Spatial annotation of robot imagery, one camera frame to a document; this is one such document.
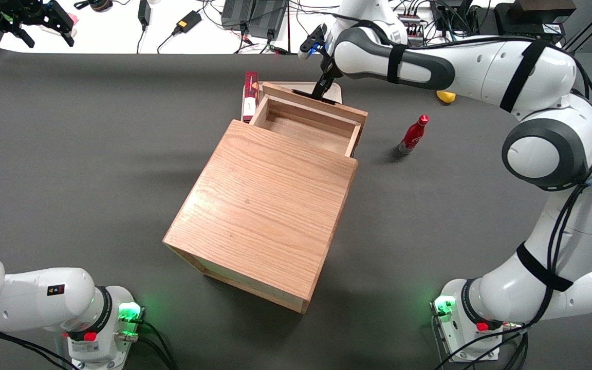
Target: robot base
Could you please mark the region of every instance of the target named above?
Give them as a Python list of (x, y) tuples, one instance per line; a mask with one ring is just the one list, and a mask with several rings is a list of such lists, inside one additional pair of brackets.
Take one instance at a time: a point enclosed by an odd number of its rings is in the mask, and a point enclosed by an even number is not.
[[(465, 281), (465, 279), (455, 279), (447, 283), (447, 285), (442, 288), (440, 297), (435, 300), (435, 304), (431, 304), (431, 309), (433, 310), (437, 322), (437, 332), (435, 332), (434, 335), (438, 335), (441, 338), (448, 355), (474, 339), (494, 332), (503, 331), (501, 327), (497, 330), (487, 330), (483, 332), (479, 332), (476, 329), (476, 325), (472, 323), (467, 314), (465, 314), (463, 305), (460, 302), (460, 292), (463, 289), (463, 285), (465, 285)], [(449, 304), (447, 304), (447, 314), (444, 314), (444, 316), (439, 316), (438, 314), (437, 305), (440, 302), (449, 302)], [(486, 351), (500, 343), (501, 340), (502, 336), (496, 335), (495, 337), (475, 342), (471, 346), (463, 349), (463, 351), (458, 352), (449, 361), (474, 361), (479, 356), (486, 353)], [(498, 348), (487, 356), (481, 358), (479, 361), (495, 361), (499, 356), (500, 349)]]
[(115, 346), (117, 347), (117, 351), (114, 358), (105, 362), (89, 362), (85, 359), (82, 359), (84, 361), (80, 361), (76, 359), (80, 356), (73, 355), (71, 351), (70, 355), (72, 356), (73, 365), (78, 368), (82, 368), (83, 370), (122, 370), (122, 368), (125, 366), (125, 362), (127, 362), (127, 356), (129, 355), (129, 350), (132, 343), (118, 339), (116, 334), (123, 332), (136, 332), (136, 329), (138, 328), (138, 324), (120, 321), (118, 318), (118, 306), (120, 306), (122, 303), (134, 302), (132, 294), (127, 289), (122, 288), (122, 286), (108, 286), (106, 290), (108, 290), (108, 293), (111, 295), (113, 310), (111, 312), (111, 317), (108, 318), (108, 321), (106, 322), (104, 330), (98, 334), (98, 340), (99, 337), (113, 340), (115, 342)]

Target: power adapter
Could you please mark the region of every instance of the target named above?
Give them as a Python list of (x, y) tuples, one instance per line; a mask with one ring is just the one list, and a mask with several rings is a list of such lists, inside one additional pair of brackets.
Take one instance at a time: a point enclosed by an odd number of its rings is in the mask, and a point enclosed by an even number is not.
[(177, 35), (178, 33), (187, 33), (188, 31), (193, 28), (196, 24), (202, 21), (202, 17), (197, 12), (191, 10), (189, 14), (186, 14), (181, 21), (177, 22), (175, 29), (172, 31), (171, 35)]
[(150, 24), (151, 12), (152, 9), (147, 3), (147, 0), (141, 0), (141, 2), (138, 3), (138, 21), (141, 23), (143, 31), (145, 31), (145, 28)]

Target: yellow object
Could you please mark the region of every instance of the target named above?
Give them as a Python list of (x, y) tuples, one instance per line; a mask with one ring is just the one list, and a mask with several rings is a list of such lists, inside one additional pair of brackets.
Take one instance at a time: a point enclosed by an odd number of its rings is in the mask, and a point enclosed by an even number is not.
[(447, 91), (438, 91), (437, 98), (443, 101), (444, 103), (453, 103), (456, 100), (456, 94), (450, 93)]

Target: black strap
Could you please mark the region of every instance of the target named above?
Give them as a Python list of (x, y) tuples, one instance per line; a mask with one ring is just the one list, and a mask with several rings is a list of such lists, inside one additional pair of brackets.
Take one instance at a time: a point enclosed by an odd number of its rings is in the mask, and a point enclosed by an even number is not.
[(528, 269), (536, 279), (540, 280), (540, 282), (546, 286), (558, 290), (559, 292), (565, 292), (572, 286), (572, 281), (557, 276), (545, 269), (545, 267), (543, 267), (543, 265), (541, 265), (541, 263), (529, 253), (524, 246), (524, 242), (517, 247), (517, 257), (520, 259), (520, 262), (522, 262), (522, 265)]
[(393, 84), (399, 83), (399, 65), (403, 58), (403, 53), (408, 49), (408, 45), (397, 44), (390, 51), (390, 60), (387, 62), (387, 81)]
[(515, 70), (513, 78), (511, 78), (510, 84), (508, 84), (504, 97), (499, 105), (500, 108), (506, 112), (512, 112), (517, 97), (520, 96), (522, 87), (524, 87), (524, 84), (526, 84), (529, 79), (529, 74), (534, 66), (536, 66), (538, 58), (540, 58), (547, 45), (548, 42), (546, 40), (536, 39), (524, 49), (522, 52), (522, 61), (520, 61), (520, 65), (517, 66), (517, 70)]

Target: wooden box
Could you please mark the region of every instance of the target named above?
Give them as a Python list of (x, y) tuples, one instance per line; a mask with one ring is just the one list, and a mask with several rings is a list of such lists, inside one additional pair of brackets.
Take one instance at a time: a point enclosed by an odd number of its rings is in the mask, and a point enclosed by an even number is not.
[(163, 241), (207, 276), (305, 313), (366, 113), (264, 89), (251, 123), (230, 123)]

